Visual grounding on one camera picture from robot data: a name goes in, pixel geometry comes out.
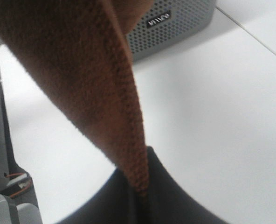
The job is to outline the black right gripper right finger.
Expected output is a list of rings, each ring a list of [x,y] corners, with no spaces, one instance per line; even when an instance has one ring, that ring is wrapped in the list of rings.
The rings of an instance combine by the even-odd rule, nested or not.
[[[148,214],[151,224],[224,224],[225,221],[189,196],[169,175],[152,147],[149,165]]]

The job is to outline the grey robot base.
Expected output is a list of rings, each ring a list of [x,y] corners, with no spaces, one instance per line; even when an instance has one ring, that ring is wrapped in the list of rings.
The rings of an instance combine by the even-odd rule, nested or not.
[[[41,224],[31,175],[15,162],[0,82],[0,224]]]

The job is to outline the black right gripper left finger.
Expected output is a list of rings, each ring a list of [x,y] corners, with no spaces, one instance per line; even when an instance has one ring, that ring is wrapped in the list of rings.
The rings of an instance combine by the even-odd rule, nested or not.
[[[101,189],[60,224],[138,224],[136,196],[116,169]]]

